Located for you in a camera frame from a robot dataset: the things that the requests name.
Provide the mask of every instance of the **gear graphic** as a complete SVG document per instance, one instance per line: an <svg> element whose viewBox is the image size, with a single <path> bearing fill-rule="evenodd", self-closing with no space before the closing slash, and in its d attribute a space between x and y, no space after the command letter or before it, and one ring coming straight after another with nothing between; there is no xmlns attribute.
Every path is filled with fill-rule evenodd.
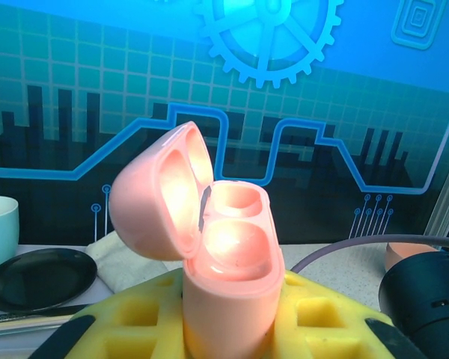
<svg viewBox="0 0 449 359"><path fill-rule="evenodd" d="M281 0L281 7L274 12L269 11L268 1L254 0L254 4L241 7L228 15L225 14L220 19L215 17L216 0L203 0L195 7L195 13L204 18L204 27L200 31L200 36L210 38L213 44L209 55L212 58L218 55L222 56L224 59L223 71L229 73L232 69L235 69L239 72L239 82L244 83L248 78L253 78L256 80L257 88L262 88L266 81L272 82L274 88L279 88L283 79L289 79L291 84L295 84L296 75L301 71L309 75L311 63L314 60L324 60L324 46L332 45L335 42L335 39L331 36L331 30L341 23L336 10L344 2L344 0L302 0L328 3L326 20L323 22L318 39L314 41L291 14L292 6L300 0ZM257 62L256 66L247 64L238 58L223 37L223 33L226 31L232 31L234 28L251 21L259 21L262 28L260 38L252 39L259 46L257 54L253 55L257 60L255 61ZM296 39L307 53L293 60L289 66L271 70L269 69L269 62L272 60L272 43L278 27L284 28L288 36L291 35Z"/></svg>

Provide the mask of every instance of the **square icon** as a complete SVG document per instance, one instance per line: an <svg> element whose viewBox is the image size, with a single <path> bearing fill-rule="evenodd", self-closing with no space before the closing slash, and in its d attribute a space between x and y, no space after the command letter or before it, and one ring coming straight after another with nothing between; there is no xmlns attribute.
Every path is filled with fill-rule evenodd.
<svg viewBox="0 0 449 359"><path fill-rule="evenodd" d="M426 37L429 32L436 4L430 0L414 0L409 2L403 21L404 34Z"/></svg>
<svg viewBox="0 0 449 359"><path fill-rule="evenodd" d="M414 49L428 49L434 41L447 0L400 0L392 40Z"/></svg>
<svg viewBox="0 0 449 359"><path fill-rule="evenodd" d="M426 22L427 9L424 7L416 6L411 18L411 25L416 28L422 28Z"/></svg>

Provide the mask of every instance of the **circuit line graphic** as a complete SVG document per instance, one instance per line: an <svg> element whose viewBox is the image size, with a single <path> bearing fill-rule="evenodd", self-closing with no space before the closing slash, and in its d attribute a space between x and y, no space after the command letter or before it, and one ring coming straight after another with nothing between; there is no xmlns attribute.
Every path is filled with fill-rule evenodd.
<svg viewBox="0 0 449 359"><path fill-rule="evenodd" d="M128 126L122 129L106 144L101 146L95 153L83 161L78 167L71 171L57 171L57 170L41 170L41 169L26 169L26 168L0 168L0 178L8 179L22 179L22 180L57 180L57 181L77 181L82 178L87 172L97 166L106 156L116 150L121 144L126 142L140 129L161 129L170 130L176 127L177 118L179 114L187 114L202 117L214 117L220 122L219 137L216 149L216 161L214 174L216 180L241 180L251 182L256 185L268 185L275 171L276 159L278 156L278 147L281 140L283 130L287 127L296 127L302 129L316 130L316 138L314 143L316 145L335 147L343 157L349 172L351 173L356 185L363 192L367 193L386 193L386 194L423 194L430 187L430 183L436 172L437 165L442 156L444 147L449 139L449 123L442 137L441 143L433 160L429 174L423 187L394 187L385 185L367 185L359 173L351 153L348 151L343 140L338 138L329 138L325 136L326 122L317 120L304 120L299 118L284 118L278 122L272 136L272 143L269 149L268 165L266 166L266 173L263 178L235 178L224 177L223 166L225 163L225 151L227 143L227 134L229 130L229 120L227 115L217 108L202 107L199 105L189 105L182 103L171 102L168 105L168 114L166 120L156 120L152 118L137 118Z"/></svg>

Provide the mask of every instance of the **metal utensil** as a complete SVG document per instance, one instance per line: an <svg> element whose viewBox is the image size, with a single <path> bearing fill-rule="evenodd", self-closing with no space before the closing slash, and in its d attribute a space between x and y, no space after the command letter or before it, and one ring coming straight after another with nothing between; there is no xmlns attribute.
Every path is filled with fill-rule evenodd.
<svg viewBox="0 0 449 359"><path fill-rule="evenodd" d="M57 328L89 304L57 307L33 314L0 314L0 335Z"/></svg>

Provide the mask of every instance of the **grid pattern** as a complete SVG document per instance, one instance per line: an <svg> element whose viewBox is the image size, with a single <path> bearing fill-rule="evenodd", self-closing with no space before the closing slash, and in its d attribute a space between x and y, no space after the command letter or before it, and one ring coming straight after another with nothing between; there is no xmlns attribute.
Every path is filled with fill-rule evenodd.
<svg viewBox="0 0 449 359"><path fill-rule="evenodd" d="M424 182L449 120L449 94L319 67L310 76L299 74L295 85L257 89L253 81L239 83L234 71L224 73L222 60L211 59L208 49L0 5L0 114L13 112L16 125L28 126L26 88L40 86L44 135L57 139L58 89L71 90L73 140L84 141L88 93L100 94L100 131L109 134L137 117L150 117L156 103L209 105L244 114L241 136L229 146L238 149L235 163L246 161L247 166L247 150L269 148L260 139L264 117L325 121L335 126L334 136L345 141L351 154L359 153L372 126L388 130L390 137L403 132L397 157L409 153L406 169L413 183ZM369 159L377 140L379 133L371 142ZM281 151L298 153L304 161L312 158L309 147L281 145ZM251 157L256 166L258 157ZM449 142L435 185L443 183L448 168Z"/></svg>

